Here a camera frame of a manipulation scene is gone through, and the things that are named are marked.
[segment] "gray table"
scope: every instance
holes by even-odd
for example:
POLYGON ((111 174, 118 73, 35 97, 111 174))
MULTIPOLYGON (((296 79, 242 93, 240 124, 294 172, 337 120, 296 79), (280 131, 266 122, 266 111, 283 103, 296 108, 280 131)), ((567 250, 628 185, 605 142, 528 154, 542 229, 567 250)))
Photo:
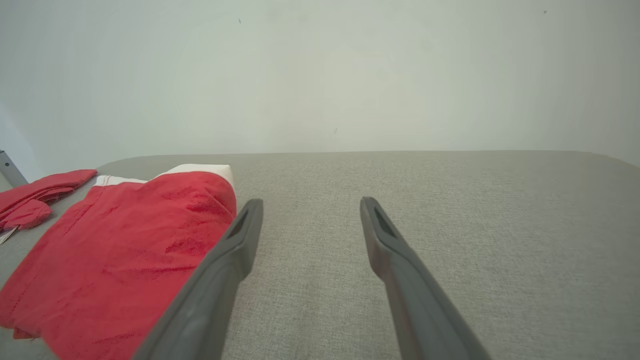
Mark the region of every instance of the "gray table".
MULTIPOLYGON (((397 359, 358 202, 376 197, 495 359, 640 356, 640 168, 581 152, 150 156, 101 174, 231 164, 239 207, 264 199, 225 359, 397 359)), ((0 246, 0 284, 52 218, 0 246)), ((0 331, 0 358, 54 359, 0 331)))

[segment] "white trim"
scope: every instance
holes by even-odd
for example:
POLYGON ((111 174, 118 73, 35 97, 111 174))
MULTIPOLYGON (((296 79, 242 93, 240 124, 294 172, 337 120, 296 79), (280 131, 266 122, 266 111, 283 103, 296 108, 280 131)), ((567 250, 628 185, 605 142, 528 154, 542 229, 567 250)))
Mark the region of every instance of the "white trim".
MULTIPOLYGON (((226 180, 229 183, 229 185, 231 185, 231 188, 234 189, 234 193, 236 192, 236 189, 234 188, 234 177, 233 177, 233 174, 231 173, 231 166, 229 165, 182 164, 182 165, 176 166, 175 168, 169 171, 163 172, 158 176, 162 176, 166 174, 179 174, 181 172, 208 172, 211 174, 216 174, 217 176, 220 176, 224 180, 226 180)), ((126 177, 118 177, 118 176, 111 176, 111 175, 100 175, 98 176, 98 178, 96 178, 94 186, 111 186, 111 185, 118 185, 122 183, 144 184, 144 183, 147 183, 147 181, 139 180, 139 179, 127 179, 126 177)))
POLYGON ((180 172, 210 172, 212 174, 216 174, 217 176, 220 176, 224 180, 226 180, 229 185, 231 185, 231 188, 234 189, 234 192, 236 192, 236 189, 234 188, 234 176, 231 173, 231 166, 229 165, 182 164, 167 172, 163 172, 158 176, 166 174, 177 174, 180 172))
POLYGON ((111 175, 100 175, 95 180, 94 186, 111 186, 111 185, 118 185, 122 183, 144 184, 146 182, 147 182, 146 180, 127 179, 126 177, 118 177, 118 176, 111 176, 111 175))

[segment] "red fabric pile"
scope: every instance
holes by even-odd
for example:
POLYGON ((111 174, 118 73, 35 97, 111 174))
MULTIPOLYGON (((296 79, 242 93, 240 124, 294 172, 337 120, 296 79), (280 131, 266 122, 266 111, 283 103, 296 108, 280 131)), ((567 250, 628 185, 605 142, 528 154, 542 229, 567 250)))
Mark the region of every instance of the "red fabric pile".
POLYGON ((99 176, 0 291, 0 325, 43 337, 61 360, 129 359, 236 216, 220 167, 99 176))
POLYGON ((40 225, 51 214, 50 204, 89 181, 96 170, 76 170, 43 177, 31 184, 0 193, 0 231, 29 229, 40 225))

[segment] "white wall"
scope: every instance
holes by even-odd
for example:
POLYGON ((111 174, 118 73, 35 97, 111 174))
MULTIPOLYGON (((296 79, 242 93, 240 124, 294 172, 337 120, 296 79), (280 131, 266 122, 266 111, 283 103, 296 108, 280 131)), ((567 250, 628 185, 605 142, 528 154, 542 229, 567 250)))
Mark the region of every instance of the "white wall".
POLYGON ((45 173, 431 149, 640 165, 638 0, 0 1, 0 102, 45 173))

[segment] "red cloth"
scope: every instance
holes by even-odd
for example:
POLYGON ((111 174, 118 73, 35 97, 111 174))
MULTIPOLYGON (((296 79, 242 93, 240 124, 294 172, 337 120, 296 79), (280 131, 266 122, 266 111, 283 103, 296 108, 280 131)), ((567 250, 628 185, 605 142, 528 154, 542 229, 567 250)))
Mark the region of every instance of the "red cloth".
POLYGON ((47 204, 74 192, 97 173, 96 170, 76 170, 55 174, 1 192, 0 231, 18 225, 22 229, 40 225, 51 214, 47 204))
POLYGON ((0 325, 61 360, 129 359, 235 217, 233 188, 207 172, 94 186, 0 291, 0 325))

